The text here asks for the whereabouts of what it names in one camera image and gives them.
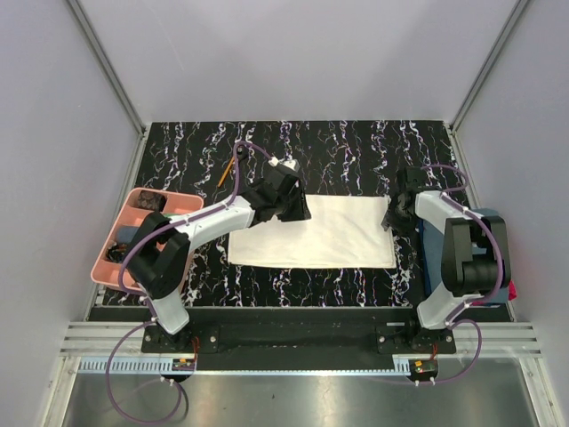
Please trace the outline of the white cloth napkin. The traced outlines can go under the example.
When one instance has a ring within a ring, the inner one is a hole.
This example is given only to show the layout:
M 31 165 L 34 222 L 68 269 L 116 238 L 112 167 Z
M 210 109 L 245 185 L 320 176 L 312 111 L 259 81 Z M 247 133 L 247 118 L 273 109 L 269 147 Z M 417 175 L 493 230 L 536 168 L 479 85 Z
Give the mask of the white cloth napkin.
M 393 269 L 391 230 L 381 226 L 386 197 L 308 195 L 311 218 L 274 218 L 228 238 L 228 261 L 277 269 Z

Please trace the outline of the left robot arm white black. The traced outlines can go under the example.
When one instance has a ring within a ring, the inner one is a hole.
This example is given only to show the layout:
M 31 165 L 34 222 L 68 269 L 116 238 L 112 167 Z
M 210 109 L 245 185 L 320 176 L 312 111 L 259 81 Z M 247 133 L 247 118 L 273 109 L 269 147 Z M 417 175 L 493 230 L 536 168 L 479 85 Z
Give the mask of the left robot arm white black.
M 130 274 L 147 298 L 152 320 L 163 328 L 161 342 L 171 351 L 184 351 L 191 344 L 192 331 L 178 286 L 190 254 L 223 235 L 274 218 L 281 222 L 311 218 L 300 175 L 283 165 L 206 209 L 178 219 L 148 214 L 127 246 L 118 283 L 122 285 L 124 274 Z

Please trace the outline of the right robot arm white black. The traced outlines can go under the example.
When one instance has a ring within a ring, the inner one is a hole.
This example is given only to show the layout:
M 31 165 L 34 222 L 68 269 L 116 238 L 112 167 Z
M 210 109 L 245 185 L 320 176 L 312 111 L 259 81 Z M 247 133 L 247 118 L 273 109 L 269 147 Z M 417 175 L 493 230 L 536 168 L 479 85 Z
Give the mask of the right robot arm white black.
M 439 285 L 417 306 L 416 323 L 403 332 L 411 351 L 424 352 L 434 344 L 435 331 L 452 328 L 467 308 L 487 303 L 509 286 L 506 223 L 452 199 L 468 185 L 468 176 L 449 165 L 407 166 L 397 172 L 382 228 L 403 236 L 428 224 L 443 237 Z

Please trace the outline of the blue folded cloth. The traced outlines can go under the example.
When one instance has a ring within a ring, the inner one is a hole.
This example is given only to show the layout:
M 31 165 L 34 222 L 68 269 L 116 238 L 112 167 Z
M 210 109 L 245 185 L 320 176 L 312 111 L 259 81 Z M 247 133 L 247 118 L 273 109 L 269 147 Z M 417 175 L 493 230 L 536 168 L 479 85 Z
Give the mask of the blue folded cloth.
M 482 222 L 492 232 L 501 251 L 502 283 L 486 304 L 505 303 L 509 296 L 511 268 L 505 221 L 492 209 L 477 209 Z M 458 218 L 450 232 L 443 233 L 429 222 L 420 226 L 425 263 L 426 295 L 444 285 L 458 296 L 492 292 L 498 274 L 492 244 L 480 226 L 472 219 Z

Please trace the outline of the magenta cloth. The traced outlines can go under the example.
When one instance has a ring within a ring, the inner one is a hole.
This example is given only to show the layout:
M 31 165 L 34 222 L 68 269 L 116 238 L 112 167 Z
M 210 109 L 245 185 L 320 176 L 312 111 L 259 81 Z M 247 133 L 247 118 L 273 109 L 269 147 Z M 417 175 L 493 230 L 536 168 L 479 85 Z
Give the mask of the magenta cloth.
M 517 288 L 513 280 L 509 282 L 509 296 L 508 301 L 514 301 L 517 298 Z

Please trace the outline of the dark patterned cloth in tray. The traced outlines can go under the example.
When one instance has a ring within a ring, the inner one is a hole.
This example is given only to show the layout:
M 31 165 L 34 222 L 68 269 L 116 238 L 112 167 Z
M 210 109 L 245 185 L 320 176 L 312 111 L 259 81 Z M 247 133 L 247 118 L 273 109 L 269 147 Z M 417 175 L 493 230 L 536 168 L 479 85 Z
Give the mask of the dark patterned cloth in tray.
M 144 189 L 137 196 L 134 206 L 139 209 L 162 212 L 166 202 L 167 196 L 164 194 Z

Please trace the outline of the pink compartment tray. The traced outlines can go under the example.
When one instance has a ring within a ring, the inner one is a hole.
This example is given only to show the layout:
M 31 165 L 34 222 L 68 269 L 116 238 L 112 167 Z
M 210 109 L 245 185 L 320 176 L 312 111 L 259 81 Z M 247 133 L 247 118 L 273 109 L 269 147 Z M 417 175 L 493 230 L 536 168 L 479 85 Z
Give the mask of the pink compartment tray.
M 111 231 L 106 238 L 105 244 L 101 248 L 100 254 L 92 267 L 91 279 L 94 283 L 104 285 L 114 290 L 120 289 L 117 278 L 121 268 L 121 261 L 112 261 L 108 255 L 108 249 L 119 242 L 117 233 L 120 230 L 126 227 L 138 228 L 148 214 L 152 212 L 151 209 L 142 208 L 140 194 L 143 192 L 156 193 L 165 198 L 164 207 L 160 210 L 160 213 L 164 216 L 192 214 L 204 207 L 204 200 L 198 195 L 159 189 L 132 189 L 126 196 Z

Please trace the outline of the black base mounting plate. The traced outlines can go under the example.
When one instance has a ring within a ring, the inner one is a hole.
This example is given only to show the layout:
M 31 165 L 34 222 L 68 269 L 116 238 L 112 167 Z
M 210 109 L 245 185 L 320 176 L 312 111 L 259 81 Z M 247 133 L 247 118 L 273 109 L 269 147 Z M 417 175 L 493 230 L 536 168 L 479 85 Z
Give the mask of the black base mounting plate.
M 192 308 L 174 337 L 144 330 L 141 350 L 197 351 L 201 371 L 364 371 L 391 369 L 393 357 L 456 352 L 452 332 L 422 332 L 412 309 Z

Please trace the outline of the grey blue cloth in tray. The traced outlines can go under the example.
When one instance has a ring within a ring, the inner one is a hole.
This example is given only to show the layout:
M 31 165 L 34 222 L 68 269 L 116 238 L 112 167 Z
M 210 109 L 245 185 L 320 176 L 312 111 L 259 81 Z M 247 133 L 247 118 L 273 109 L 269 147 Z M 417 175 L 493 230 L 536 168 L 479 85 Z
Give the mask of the grey blue cloth in tray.
M 119 245 L 128 245 L 135 237 L 138 229 L 138 227 L 127 225 L 119 227 L 116 231 L 115 241 Z

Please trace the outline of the black handled utensil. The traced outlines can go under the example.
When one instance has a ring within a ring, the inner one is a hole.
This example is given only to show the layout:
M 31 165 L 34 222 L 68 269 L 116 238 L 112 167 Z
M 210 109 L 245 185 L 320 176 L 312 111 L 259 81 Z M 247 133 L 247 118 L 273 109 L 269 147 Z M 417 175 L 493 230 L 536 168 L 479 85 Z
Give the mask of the black handled utensil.
M 234 154 L 235 165 L 241 165 L 242 162 L 246 161 L 249 157 L 249 149 L 243 145 L 236 147 Z

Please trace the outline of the orange handled utensil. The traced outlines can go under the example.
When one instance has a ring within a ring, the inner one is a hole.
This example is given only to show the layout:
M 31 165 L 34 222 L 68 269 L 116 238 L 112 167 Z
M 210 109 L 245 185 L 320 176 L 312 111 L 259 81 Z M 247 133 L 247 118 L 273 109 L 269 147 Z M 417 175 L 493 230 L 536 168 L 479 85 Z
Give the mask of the orange handled utensil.
M 217 188 L 221 188 L 224 185 L 224 182 L 226 181 L 226 179 L 228 178 L 228 176 L 231 174 L 231 171 L 233 169 L 235 163 L 235 158 L 232 157 L 229 161 L 228 164 L 223 172 L 223 174 L 221 175 L 218 184 L 217 184 Z

